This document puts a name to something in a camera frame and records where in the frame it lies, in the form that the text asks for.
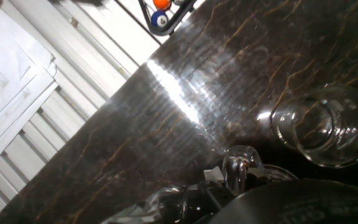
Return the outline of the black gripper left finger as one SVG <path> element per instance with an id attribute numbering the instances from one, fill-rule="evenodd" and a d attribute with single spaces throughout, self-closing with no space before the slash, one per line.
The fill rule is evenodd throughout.
<path id="1" fill-rule="evenodd" d="M 204 181 L 168 198 L 167 223 L 207 223 L 234 199 L 224 186 L 220 168 L 205 170 L 204 177 Z"/>

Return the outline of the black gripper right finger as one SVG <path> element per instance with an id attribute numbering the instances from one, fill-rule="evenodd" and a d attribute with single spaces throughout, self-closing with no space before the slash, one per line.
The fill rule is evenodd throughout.
<path id="1" fill-rule="evenodd" d="M 246 190 L 251 190 L 256 187 L 260 187 L 263 185 L 267 185 L 269 180 L 265 175 L 265 172 L 256 169 L 256 168 L 249 168 L 246 173 Z"/>

